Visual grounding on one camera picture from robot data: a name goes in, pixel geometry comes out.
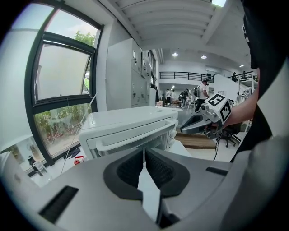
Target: white cabinet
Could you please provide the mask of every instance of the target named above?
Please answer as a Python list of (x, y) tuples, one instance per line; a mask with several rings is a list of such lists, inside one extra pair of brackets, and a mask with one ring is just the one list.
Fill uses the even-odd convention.
[(141, 49), (132, 38), (108, 48), (107, 110), (147, 106), (149, 104), (147, 100), (148, 78), (141, 75), (141, 56)]

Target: office chair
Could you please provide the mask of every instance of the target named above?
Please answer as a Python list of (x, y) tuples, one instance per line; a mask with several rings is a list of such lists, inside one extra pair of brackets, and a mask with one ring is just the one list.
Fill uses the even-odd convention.
[(233, 134), (238, 134), (241, 130), (241, 125), (242, 123), (235, 124), (235, 125), (230, 125), (226, 128), (223, 129), (223, 134), (222, 137), (219, 139), (225, 139), (226, 140), (226, 148), (228, 147), (228, 142), (232, 142), (233, 146), (235, 147), (236, 142), (233, 141)]

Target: red object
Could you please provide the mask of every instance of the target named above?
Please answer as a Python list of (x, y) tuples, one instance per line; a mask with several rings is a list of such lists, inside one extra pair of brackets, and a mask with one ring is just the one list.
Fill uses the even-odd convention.
[(84, 156), (75, 157), (74, 165), (77, 165), (77, 164), (80, 164), (80, 163), (81, 163), (80, 160), (77, 160), (77, 158), (82, 158), (82, 162), (83, 162)]

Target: cable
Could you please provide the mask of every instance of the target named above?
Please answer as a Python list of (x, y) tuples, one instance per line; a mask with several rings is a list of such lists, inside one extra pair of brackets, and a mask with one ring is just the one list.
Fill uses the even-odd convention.
[(220, 142), (220, 139), (222, 138), (222, 135), (223, 135), (223, 130), (222, 130), (221, 135), (220, 135), (220, 137), (218, 138), (218, 141), (216, 142), (216, 145), (215, 145), (215, 152), (216, 152), (216, 154), (215, 154), (215, 157), (214, 157), (213, 161), (215, 161), (215, 159), (216, 159), (216, 157), (217, 157), (217, 153), (218, 153), (218, 149), (219, 149), (219, 142)]
[(78, 130), (79, 130), (80, 127), (82, 126), (82, 121), (83, 121), (84, 118), (86, 117), (86, 114), (88, 113), (88, 111), (89, 111), (89, 109), (90, 109), (90, 107), (91, 107), (91, 104), (92, 104), (92, 102), (94, 101), (94, 99), (95, 99), (95, 97), (96, 97), (97, 94), (98, 94), (98, 92), (96, 92), (96, 94), (94, 95), (94, 97), (93, 97), (92, 100), (90, 101), (89, 106), (87, 107), (86, 112), (85, 112), (85, 114), (83, 115), (83, 117), (82, 117), (82, 119), (81, 119), (81, 122), (80, 122), (80, 124), (79, 124), (79, 126), (78, 126), (78, 128), (77, 128), (77, 130), (76, 130), (76, 133), (75, 133), (75, 135), (74, 135), (74, 137), (73, 137), (73, 139), (72, 139), (72, 141), (71, 141), (71, 144), (70, 144), (70, 146), (69, 146), (69, 149), (67, 150), (67, 154), (66, 154), (66, 157), (65, 157), (64, 164), (63, 164), (63, 166), (62, 166), (62, 170), (61, 170), (60, 175), (61, 175), (62, 172), (63, 172), (64, 165), (65, 165), (65, 163), (66, 163), (67, 156), (68, 156), (68, 153), (69, 153), (69, 151), (70, 151), (70, 148), (71, 148), (71, 146), (72, 146), (72, 144), (73, 144), (73, 141), (74, 141), (74, 139), (75, 139), (75, 137), (76, 137), (76, 135), (77, 135), (77, 133), (78, 133)]

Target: black railing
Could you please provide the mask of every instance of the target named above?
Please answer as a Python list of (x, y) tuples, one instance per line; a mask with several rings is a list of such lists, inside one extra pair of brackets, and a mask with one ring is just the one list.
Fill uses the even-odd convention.
[(161, 79), (186, 79), (186, 80), (207, 80), (209, 83), (214, 83), (214, 77), (207, 74), (191, 73), (191, 72), (173, 72), (173, 71), (161, 71)]
[(253, 72), (253, 71), (249, 71), (246, 73), (242, 73), (242, 74), (237, 74), (235, 75), (235, 77), (237, 78), (236, 80), (238, 81), (238, 79), (247, 79), (247, 78), (251, 78), (251, 75), (253, 75), (253, 79), (255, 81), (258, 82), (258, 77), (257, 75)]

